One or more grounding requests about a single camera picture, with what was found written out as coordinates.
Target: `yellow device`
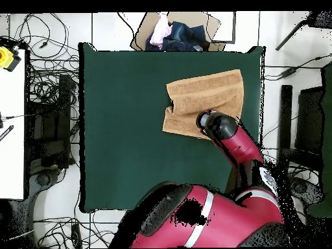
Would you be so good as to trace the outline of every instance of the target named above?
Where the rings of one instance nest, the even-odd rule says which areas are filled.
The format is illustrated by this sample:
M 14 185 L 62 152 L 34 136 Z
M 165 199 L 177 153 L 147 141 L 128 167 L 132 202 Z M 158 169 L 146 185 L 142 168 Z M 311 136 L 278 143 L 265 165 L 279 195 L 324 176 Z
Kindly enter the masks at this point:
M 6 47 L 0 47 L 0 67 L 7 71 L 13 71 L 21 58 L 16 50 L 10 51 Z

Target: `white table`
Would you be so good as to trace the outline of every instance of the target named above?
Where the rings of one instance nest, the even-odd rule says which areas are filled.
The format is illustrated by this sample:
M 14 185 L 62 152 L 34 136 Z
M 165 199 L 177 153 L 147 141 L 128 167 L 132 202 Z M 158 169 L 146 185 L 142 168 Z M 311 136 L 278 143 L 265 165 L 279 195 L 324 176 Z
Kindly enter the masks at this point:
M 0 69 L 0 112 L 2 116 L 24 115 L 25 61 L 22 58 L 13 72 Z M 3 123 L 0 135 L 10 125 L 14 129 L 0 141 L 0 198 L 23 199 L 24 174 L 24 117 Z

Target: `black chair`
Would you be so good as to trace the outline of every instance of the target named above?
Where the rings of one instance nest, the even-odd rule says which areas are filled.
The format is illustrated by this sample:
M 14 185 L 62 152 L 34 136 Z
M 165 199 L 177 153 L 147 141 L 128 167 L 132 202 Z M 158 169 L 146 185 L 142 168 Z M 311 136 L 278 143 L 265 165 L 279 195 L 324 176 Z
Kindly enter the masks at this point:
M 292 86 L 281 86 L 279 114 L 278 167 L 287 174 L 289 162 L 322 172 L 321 135 L 323 113 L 320 102 L 322 87 L 301 91 L 295 149 L 291 148 Z
M 295 32 L 305 25 L 308 25 L 311 28 L 332 29 L 332 12 L 310 12 L 307 19 L 299 22 L 289 35 L 276 47 L 276 51 L 280 50 Z

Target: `folded cloth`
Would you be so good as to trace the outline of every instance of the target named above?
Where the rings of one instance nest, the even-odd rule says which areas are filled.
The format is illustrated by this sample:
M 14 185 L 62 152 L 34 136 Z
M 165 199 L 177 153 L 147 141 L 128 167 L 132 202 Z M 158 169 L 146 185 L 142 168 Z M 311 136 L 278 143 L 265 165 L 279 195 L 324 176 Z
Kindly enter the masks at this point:
M 199 113 L 215 110 L 236 119 L 243 107 L 243 80 L 239 69 L 174 81 L 166 85 L 173 107 L 167 107 L 163 131 L 209 139 L 196 126 Z
M 169 26 L 169 20 L 165 14 L 160 14 L 160 19 L 154 27 L 154 32 L 150 39 L 150 44 L 158 46 L 160 49 L 163 47 L 163 38 L 170 35 L 172 27 Z
M 200 51 L 198 49 L 206 50 L 208 47 L 203 25 L 189 28 L 174 21 L 171 34 L 163 39 L 163 51 Z

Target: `pink cloth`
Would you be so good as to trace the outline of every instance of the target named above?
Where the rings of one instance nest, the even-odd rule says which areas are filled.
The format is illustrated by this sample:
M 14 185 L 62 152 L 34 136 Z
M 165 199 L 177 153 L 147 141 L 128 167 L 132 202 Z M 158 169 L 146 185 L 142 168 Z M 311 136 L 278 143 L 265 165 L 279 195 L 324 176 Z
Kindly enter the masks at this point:
M 169 20 L 165 14 L 160 14 L 160 19 L 154 27 L 153 35 L 151 36 L 150 44 L 158 46 L 160 49 L 163 47 L 163 38 L 170 35 L 172 26 L 169 26 Z

